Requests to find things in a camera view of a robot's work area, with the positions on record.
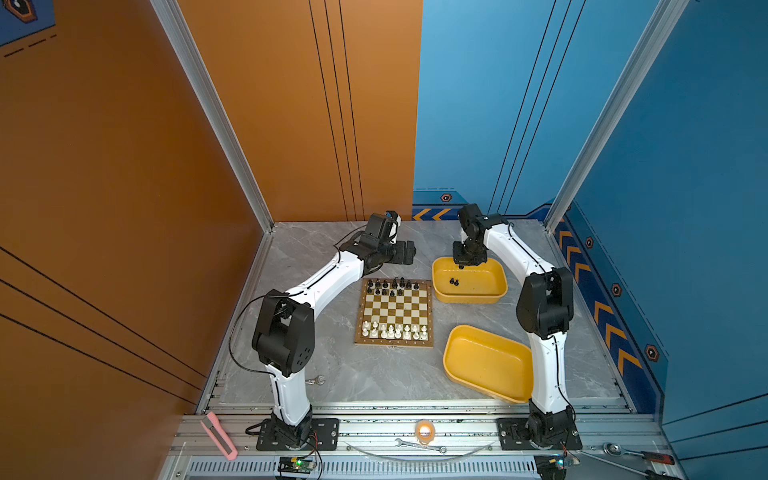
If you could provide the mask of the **yellow tray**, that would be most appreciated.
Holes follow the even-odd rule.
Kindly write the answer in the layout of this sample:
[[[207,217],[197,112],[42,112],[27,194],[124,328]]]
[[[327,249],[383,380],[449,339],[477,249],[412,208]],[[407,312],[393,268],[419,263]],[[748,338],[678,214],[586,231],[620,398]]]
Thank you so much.
[[[464,266],[452,257],[438,258],[432,264],[432,284],[437,299],[447,304],[495,304],[508,292],[504,268],[494,259]]]
[[[452,381],[486,396],[510,404],[531,399],[532,352],[522,343],[459,325],[448,337],[443,367]]]

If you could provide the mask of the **wooden chess board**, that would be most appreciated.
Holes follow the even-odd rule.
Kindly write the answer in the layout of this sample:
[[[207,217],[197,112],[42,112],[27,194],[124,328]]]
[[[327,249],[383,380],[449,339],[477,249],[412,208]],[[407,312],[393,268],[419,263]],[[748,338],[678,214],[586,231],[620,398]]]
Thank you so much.
[[[429,280],[365,278],[354,343],[432,348],[433,286]]]

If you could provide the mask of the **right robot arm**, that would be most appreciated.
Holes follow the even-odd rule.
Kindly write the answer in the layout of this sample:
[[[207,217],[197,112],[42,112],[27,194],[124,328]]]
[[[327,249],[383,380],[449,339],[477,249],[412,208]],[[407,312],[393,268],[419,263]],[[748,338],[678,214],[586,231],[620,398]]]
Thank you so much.
[[[462,228],[453,243],[453,261],[479,266],[493,252],[521,283],[516,318],[528,335],[533,361],[533,389],[527,428],[538,447],[578,450],[575,407],[565,382],[565,344],[574,317],[574,278],[529,247],[500,214],[484,214],[476,204],[458,213]]]

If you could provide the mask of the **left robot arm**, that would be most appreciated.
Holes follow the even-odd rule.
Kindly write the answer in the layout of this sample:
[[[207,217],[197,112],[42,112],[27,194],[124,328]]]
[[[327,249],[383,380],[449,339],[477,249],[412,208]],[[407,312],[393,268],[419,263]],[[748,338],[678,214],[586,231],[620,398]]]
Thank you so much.
[[[371,215],[316,273],[285,292],[273,289],[262,300],[251,346],[271,381],[269,424],[294,447],[311,435],[305,368],[315,349],[316,317],[348,286],[383,265],[413,263],[414,243],[397,238],[401,223],[391,210]]]

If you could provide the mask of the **green circuit board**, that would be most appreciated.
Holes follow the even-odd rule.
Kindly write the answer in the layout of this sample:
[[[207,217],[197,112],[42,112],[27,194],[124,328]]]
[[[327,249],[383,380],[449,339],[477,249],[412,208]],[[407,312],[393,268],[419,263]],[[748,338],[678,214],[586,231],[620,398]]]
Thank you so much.
[[[314,457],[280,457],[277,466],[279,479],[307,479],[319,467]]]

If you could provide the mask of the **silver wrench on table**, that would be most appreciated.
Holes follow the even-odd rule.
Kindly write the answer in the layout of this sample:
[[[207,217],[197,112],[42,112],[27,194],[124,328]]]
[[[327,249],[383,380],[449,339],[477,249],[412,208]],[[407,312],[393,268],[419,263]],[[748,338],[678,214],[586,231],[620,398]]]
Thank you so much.
[[[325,378],[322,375],[318,375],[314,378],[308,378],[305,380],[307,386],[321,386],[325,383]]]

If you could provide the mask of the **orange tape roll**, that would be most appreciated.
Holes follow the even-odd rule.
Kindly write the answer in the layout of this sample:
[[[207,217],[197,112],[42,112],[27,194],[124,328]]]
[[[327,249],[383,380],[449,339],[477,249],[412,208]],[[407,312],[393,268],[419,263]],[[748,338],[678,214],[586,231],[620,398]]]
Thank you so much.
[[[422,445],[429,445],[436,435],[434,424],[428,420],[420,420],[415,425],[414,435]]]

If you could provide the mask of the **pink tool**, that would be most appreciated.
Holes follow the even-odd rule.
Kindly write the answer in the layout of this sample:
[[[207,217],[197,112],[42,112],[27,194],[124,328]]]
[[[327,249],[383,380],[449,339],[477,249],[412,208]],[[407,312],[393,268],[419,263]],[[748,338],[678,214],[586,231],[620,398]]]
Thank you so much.
[[[215,413],[209,412],[205,414],[200,420],[200,424],[226,460],[234,461],[238,457],[236,446],[223,429],[221,422]]]

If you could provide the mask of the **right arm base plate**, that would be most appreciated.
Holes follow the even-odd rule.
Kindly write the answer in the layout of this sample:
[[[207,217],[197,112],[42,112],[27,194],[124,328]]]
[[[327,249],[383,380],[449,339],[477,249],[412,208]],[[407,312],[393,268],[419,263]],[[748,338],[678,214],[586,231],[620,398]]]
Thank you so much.
[[[581,436],[576,428],[539,435],[534,433],[528,419],[515,417],[497,419],[496,427],[504,451],[578,451],[583,448]]]

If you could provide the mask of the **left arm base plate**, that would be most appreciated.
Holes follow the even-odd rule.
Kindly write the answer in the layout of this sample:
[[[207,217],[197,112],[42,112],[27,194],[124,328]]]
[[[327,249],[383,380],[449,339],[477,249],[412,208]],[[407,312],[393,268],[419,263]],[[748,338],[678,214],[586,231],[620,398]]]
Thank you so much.
[[[312,418],[298,426],[290,426],[277,419],[268,419],[257,435],[258,451],[310,451],[337,449],[339,439],[338,418]]]

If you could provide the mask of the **silver wrench on rail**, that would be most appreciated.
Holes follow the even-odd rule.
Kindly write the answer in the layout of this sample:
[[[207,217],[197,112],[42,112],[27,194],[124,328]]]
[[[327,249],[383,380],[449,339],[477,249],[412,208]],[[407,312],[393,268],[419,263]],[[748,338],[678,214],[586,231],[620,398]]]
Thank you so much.
[[[411,441],[403,440],[401,438],[397,438],[395,442],[398,447],[407,447],[407,448],[414,448],[419,450],[434,451],[440,454],[447,453],[447,448],[445,446],[436,446],[436,445],[423,444],[420,442],[411,442]]]

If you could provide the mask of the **red handled ratchet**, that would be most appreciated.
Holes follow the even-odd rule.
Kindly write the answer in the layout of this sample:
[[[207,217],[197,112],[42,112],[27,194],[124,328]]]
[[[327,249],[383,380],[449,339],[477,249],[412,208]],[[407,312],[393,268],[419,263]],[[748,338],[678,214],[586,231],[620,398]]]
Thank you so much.
[[[615,444],[615,443],[605,443],[603,445],[603,451],[607,455],[614,456],[614,457],[635,456],[652,463],[658,463],[658,464],[664,464],[664,465],[676,464],[676,460],[674,459],[674,457],[669,454],[651,452],[651,451],[625,449],[621,447],[619,444]]]

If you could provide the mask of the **aluminium corner post right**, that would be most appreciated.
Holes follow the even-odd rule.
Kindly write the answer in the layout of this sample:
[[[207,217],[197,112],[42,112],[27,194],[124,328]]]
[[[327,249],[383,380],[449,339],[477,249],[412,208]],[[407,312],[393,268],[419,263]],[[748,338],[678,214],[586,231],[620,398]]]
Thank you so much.
[[[554,233],[564,219],[688,5],[688,0],[662,0],[656,5],[545,217],[547,233]]]

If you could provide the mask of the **aluminium corner post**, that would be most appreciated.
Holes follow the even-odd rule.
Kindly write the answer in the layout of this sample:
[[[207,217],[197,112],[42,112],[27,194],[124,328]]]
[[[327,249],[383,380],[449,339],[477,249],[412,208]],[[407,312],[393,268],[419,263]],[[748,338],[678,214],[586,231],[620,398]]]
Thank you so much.
[[[662,0],[656,5],[545,217],[547,233],[554,233],[564,219],[688,5],[688,0]]]
[[[272,234],[274,220],[253,170],[177,1],[151,0],[177,59],[261,229]]]

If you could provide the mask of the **aluminium corner post left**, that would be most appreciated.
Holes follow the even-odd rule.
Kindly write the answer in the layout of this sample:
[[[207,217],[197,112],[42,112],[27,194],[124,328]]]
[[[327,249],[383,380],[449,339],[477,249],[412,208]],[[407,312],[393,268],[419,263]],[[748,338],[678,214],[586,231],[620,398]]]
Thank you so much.
[[[253,170],[177,1],[151,0],[177,59],[261,229],[272,234],[274,220]]]

